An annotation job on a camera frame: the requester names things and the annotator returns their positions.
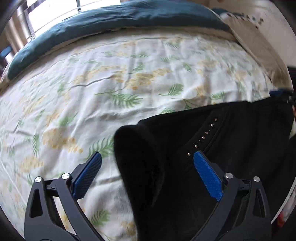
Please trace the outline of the beige curtain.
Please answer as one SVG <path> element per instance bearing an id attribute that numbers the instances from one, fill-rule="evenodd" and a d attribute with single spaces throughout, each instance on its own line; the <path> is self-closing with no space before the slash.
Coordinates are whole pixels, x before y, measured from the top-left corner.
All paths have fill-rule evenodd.
<path id="1" fill-rule="evenodd" d="M 4 32 L 15 53 L 27 44 L 27 38 L 25 37 L 17 11 L 12 14 L 5 26 Z"/>

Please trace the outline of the beige pillow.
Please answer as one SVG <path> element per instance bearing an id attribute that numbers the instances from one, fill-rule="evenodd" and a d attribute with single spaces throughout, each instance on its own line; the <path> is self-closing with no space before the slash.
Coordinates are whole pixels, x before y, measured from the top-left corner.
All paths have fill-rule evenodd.
<path id="1" fill-rule="evenodd" d="M 287 66 L 255 24 L 229 12 L 222 13 L 220 18 L 229 26 L 242 47 L 265 70 L 275 87 L 293 89 Z"/>

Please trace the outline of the dark teal blanket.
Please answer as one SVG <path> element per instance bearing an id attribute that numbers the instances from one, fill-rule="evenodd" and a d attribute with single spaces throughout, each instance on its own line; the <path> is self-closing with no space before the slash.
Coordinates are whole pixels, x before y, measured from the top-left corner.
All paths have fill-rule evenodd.
<path id="1" fill-rule="evenodd" d="M 215 12 L 190 1 L 128 1 L 83 11 L 54 25 L 14 56 L 4 76 L 16 78 L 56 46 L 70 40 L 126 27 L 202 27 L 228 32 Z"/>

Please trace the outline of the black pants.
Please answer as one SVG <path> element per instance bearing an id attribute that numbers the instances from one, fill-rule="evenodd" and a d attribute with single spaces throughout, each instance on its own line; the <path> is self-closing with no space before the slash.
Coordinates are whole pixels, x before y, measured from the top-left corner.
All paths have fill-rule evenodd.
<path id="1" fill-rule="evenodd" d="M 203 152 L 224 172 L 258 176 L 271 216 L 295 180 L 292 108 L 279 99 L 160 114 L 114 135 L 114 154 L 139 240 L 190 240 L 216 205 L 193 164 Z"/>

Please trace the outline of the cream carved headboard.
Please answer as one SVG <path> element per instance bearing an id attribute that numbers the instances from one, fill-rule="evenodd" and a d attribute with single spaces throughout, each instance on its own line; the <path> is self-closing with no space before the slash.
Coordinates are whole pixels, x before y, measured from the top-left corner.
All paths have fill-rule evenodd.
<path id="1" fill-rule="evenodd" d="M 210 1 L 210 8 L 239 13 L 259 28 L 284 63 L 295 67 L 295 33 L 287 19 L 271 1 Z"/>

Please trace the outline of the floral white bed sheet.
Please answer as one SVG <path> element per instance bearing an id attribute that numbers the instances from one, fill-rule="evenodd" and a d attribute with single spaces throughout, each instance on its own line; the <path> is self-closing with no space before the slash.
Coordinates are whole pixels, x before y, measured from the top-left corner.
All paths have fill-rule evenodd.
<path id="1" fill-rule="evenodd" d="M 36 177 L 54 179 L 100 152 L 79 202 L 106 240 L 136 240 L 113 155 L 123 125 L 153 115 L 268 96 L 274 85 L 232 37 L 198 28 L 137 29 L 83 38 L 1 82 L 1 208 L 23 235 Z"/>

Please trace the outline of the window with dark frame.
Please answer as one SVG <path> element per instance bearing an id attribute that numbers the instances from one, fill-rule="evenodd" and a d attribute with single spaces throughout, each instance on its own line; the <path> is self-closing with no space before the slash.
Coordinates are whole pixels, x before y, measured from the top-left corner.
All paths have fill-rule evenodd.
<path id="1" fill-rule="evenodd" d="M 30 41 L 57 23 L 82 11 L 120 5 L 120 0 L 46 0 L 24 1 L 16 13 L 27 41 Z"/>

